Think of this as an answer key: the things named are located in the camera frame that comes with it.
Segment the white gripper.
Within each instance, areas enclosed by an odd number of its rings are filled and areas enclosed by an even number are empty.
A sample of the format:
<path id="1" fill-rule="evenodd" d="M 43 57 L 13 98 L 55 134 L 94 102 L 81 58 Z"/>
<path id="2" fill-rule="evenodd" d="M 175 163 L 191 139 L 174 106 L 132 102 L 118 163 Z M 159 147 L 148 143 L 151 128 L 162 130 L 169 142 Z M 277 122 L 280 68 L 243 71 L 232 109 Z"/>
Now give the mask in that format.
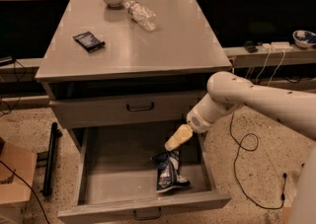
<path id="1" fill-rule="evenodd" d="M 217 120 L 233 113 L 237 108 L 237 105 L 216 101 L 210 94 L 206 94 L 187 114 L 187 124 L 182 124 L 166 141 L 165 149 L 177 149 L 193 136 L 193 132 L 207 132 Z"/>

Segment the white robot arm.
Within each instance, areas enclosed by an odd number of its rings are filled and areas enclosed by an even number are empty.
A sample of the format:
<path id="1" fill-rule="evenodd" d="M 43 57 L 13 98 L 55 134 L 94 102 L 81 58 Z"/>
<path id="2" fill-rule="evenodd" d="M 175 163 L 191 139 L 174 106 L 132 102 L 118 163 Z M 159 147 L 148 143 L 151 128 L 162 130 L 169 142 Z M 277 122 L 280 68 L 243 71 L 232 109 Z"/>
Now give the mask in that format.
<path id="1" fill-rule="evenodd" d="M 189 111 L 186 123 L 165 143 L 172 151 L 194 133 L 204 133 L 221 117 L 246 106 L 282 125 L 316 140 L 316 95 L 258 86 L 230 72 L 213 74 L 207 93 Z M 287 224 L 316 224 L 316 147 L 310 151 L 297 184 Z"/>

